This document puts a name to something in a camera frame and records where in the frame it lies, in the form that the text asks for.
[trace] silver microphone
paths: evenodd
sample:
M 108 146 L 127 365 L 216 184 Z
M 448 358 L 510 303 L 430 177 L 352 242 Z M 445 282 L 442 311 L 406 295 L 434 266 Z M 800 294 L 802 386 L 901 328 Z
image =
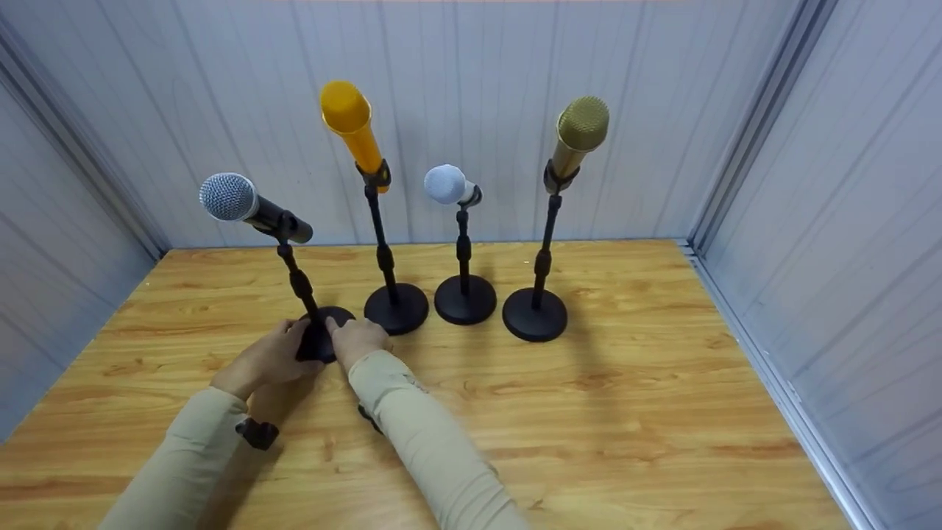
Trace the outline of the silver microphone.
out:
M 200 204 L 217 221 L 243 221 L 276 238 L 306 243 L 314 236 L 310 224 L 259 195 L 251 180 L 238 173 L 207 178 L 200 186 Z

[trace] wooden table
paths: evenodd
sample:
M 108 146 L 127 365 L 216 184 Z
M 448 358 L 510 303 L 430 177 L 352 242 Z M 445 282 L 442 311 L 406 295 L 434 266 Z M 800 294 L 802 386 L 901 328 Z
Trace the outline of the wooden table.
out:
M 500 303 L 532 282 L 533 243 L 479 244 Z M 459 327 L 432 310 L 396 351 L 461 418 L 538 528 L 847 528 L 696 274 L 668 241 L 554 245 L 557 340 L 514 338 L 500 306 Z M 431 297 L 453 245 L 395 249 Z M 372 247 L 301 248 L 318 301 L 362 314 Z M 303 311 L 273 249 L 173 251 L 0 450 L 5 528 L 93 527 L 187 398 L 280 318 Z M 280 389 L 277 447 L 246 451 L 206 526 L 434 528 L 336 366 Z M 272 394 L 253 404 L 282 417 Z

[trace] black round base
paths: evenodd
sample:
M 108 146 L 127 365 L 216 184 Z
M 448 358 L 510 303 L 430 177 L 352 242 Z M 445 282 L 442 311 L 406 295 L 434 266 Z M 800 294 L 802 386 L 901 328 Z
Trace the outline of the black round base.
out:
M 451 276 L 435 291 L 435 310 L 445 322 L 457 325 L 482 323 L 494 313 L 497 294 L 491 282 L 473 274 L 468 276 L 468 294 L 462 294 L 460 276 Z
M 566 305 L 552 292 L 543 292 L 539 309 L 530 306 L 533 288 L 515 291 L 504 302 L 503 317 L 507 329 L 528 342 L 549 342 L 562 334 L 569 322 Z
M 391 304 L 386 287 L 380 287 L 369 295 L 363 308 L 363 316 L 381 325 L 393 337 L 415 331 L 429 316 L 429 300 L 422 289 L 399 283 L 396 288 L 398 304 Z
M 333 317 L 337 321 L 337 325 L 342 326 L 348 320 L 353 319 L 353 313 L 342 307 L 325 306 L 317 309 L 317 316 L 320 317 L 319 320 L 311 322 L 304 330 L 295 358 L 300 361 L 319 360 L 324 364 L 331 364 L 337 360 L 337 357 L 333 354 L 331 334 L 327 333 L 327 328 L 324 327 L 323 322 L 327 317 Z M 307 313 L 304 313 L 302 318 L 308 318 Z

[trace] white wall panel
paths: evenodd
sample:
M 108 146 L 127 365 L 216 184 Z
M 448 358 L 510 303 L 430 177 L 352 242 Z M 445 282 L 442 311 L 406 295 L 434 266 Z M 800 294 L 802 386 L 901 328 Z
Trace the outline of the white wall panel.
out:
M 0 440 L 153 265 L 0 85 Z
M 839 2 L 706 264 L 890 529 L 942 527 L 942 4 Z
M 552 124 L 587 93 L 612 128 L 558 234 L 684 236 L 795 5 L 6 0 L 0 14 L 142 217 L 192 247 L 267 243 L 202 212 L 195 190 L 223 170 L 309 220 L 318 243 L 373 241 L 359 176 L 319 117 L 333 78 L 373 104 L 391 241 L 455 237 L 421 184 L 446 162 L 484 189 L 473 238 L 537 237 Z

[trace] long sleeve shirt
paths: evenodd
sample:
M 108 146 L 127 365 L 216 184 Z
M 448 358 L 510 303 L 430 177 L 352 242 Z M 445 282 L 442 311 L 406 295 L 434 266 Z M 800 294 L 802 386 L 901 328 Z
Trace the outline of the long sleeve shirt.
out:
M 494 469 L 402 361 L 373 352 L 350 368 L 349 381 L 441 528 L 528 528 Z M 245 443 L 236 425 L 246 412 L 245 402 L 219 389 L 190 398 L 99 528 L 195 527 L 229 459 Z

